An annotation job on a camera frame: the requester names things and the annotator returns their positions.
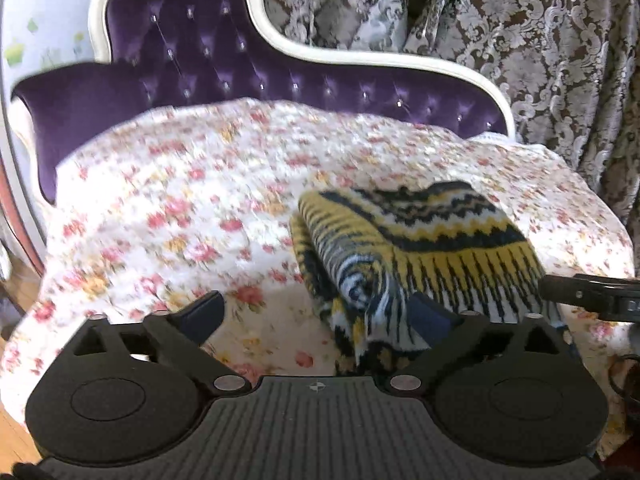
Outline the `floral quilt bedspread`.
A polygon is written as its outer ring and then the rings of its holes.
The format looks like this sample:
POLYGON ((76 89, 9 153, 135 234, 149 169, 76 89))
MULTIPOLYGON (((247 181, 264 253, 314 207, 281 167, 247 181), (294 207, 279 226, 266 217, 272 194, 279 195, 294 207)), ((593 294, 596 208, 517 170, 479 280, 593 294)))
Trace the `floral quilt bedspread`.
POLYGON ((502 209, 546 271, 631 278, 625 228, 564 160, 500 134, 289 102, 165 107, 106 130, 58 166, 40 293, 1 360, 1 401, 29 395, 90 316, 139 322, 206 292, 226 318, 205 350, 264 375, 392 372, 421 351, 309 295, 294 255, 299 197, 463 181, 502 209))

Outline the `brown silver damask curtain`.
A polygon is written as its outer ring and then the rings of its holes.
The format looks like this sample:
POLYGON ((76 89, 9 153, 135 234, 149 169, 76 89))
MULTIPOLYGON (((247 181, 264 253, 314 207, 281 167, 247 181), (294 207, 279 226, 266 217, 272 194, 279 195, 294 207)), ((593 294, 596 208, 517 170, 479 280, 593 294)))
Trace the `brown silver damask curtain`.
POLYGON ((639 233, 639 0, 265 0, 302 44, 437 56, 506 95, 518 137, 639 233))

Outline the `red pole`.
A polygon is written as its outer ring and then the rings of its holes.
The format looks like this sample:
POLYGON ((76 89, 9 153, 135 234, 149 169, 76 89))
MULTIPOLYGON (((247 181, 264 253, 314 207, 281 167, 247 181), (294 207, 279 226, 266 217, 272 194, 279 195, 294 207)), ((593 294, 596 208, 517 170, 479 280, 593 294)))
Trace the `red pole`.
POLYGON ((22 252, 26 256, 26 261, 41 276, 43 274, 43 264, 18 212, 17 204, 10 188, 9 174, 6 172, 4 164, 1 164, 1 207, 17 244, 20 245, 22 252))

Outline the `yellow navy white knit sweater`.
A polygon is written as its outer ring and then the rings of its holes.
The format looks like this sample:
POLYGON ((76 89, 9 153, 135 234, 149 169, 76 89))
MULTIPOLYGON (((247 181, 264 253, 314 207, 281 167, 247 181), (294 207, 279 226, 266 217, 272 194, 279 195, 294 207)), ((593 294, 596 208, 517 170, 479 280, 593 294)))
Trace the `yellow navy white knit sweater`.
POLYGON ((340 355, 337 375, 388 375, 432 343, 409 320, 420 292, 448 313, 513 324, 539 314, 533 245, 506 213, 462 181, 428 188, 326 188, 303 192, 291 219, 293 250, 314 310, 340 355))

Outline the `purple tufted white-framed sofa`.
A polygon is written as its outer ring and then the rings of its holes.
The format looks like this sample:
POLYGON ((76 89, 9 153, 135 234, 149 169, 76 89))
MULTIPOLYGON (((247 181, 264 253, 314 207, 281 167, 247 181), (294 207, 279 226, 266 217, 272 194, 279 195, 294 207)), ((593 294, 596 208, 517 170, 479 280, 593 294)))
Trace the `purple tufted white-framed sofa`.
POLYGON ((56 168, 98 134, 161 106, 285 100, 508 138, 502 92, 465 66, 425 56, 305 46, 264 0, 90 0, 94 58, 30 76, 11 93, 35 196, 53 205, 56 168))

